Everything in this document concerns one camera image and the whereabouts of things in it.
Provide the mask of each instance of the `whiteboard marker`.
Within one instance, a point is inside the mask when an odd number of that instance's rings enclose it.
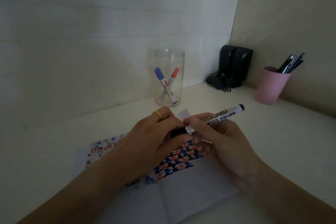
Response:
[[[176,100],[174,94],[172,93],[172,91],[171,91],[165,77],[163,76],[163,73],[161,72],[160,68],[159,67],[155,68],[154,73],[156,74],[156,77],[160,80],[162,86],[164,87],[167,95],[170,98],[170,101],[173,103],[173,105],[176,104],[177,100]]]
[[[241,113],[245,110],[245,107],[242,104],[239,104],[235,107],[232,107],[230,109],[221,111],[219,113],[216,113],[214,115],[211,115],[210,117],[203,119],[202,121],[204,121],[206,124],[211,125],[211,124],[215,124],[218,123],[222,120],[225,120],[226,118],[231,117],[232,115]],[[190,125],[186,126],[184,128],[178,128],[173,130],[172,132],[170,132],[170,138],[173,138],[175,136],[178,135],[182,135],[182,134],[189,134],[191,135],[192,133],[195,132],[195,129],[193,129]]]
[[[175,67],[174,72],[171,74],[171,76],[170,76],[170,78],[169,78],[169,80],[168,80],[168,85],[169,85],[169,86],[172,85],[172,83],[173,83],[173,81],[175,80],[176,75],[178,74],[179,71],[180,71],[180,69],[179,69],[178,67]],[[162,93],[161,93],[161,95],[160,95],[160,97],[159,97],[159,100],[162,102],[163,99],[165,98],[165,96],[166,96],[166,91],[163,90]]]

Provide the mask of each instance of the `yellow ring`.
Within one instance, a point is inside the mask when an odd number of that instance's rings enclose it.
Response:
[[[153,111],[153,113],[156,113],[160,117],[160,119],[162,118],[161,114],[158,111]]]

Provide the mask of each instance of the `pen holder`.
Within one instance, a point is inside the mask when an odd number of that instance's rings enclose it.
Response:
[[[264,67],[261,81],[255,92],[255,101],[264,105],[273,105],[290,78],[291,74],[277,73],[275,67]]]
[[[168,83],[174,99],[166,94],[159,80],[155,81],[155,102],[161,106],[177,106],[182,101],[183,73],[184,73],[184,53],[185,51],[176,48],[157,48],[154,50],[154,64],[159,67],[166,82]]]

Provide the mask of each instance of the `blue marker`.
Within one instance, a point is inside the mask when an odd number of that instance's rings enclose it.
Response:
[[[167,83],[165,77],[163,76],[163,73],[161,72],[160,68],[157,67],[154,69],[154,73],[156,74],[156,77],[160,80],[163,88],[165,89],[167,95],[169,96],[171,102],[174,104],[177,103],[177,100],[173,94],[173,92],[171,91],[169,84]]]

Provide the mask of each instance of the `pink cup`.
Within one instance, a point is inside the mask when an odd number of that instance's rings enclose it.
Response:
[[[255,92],[255,101],[264,105],[273,105],[277,101],[282,89],[291,74],[277,73],[275,67],[264,67],[261,81]]]

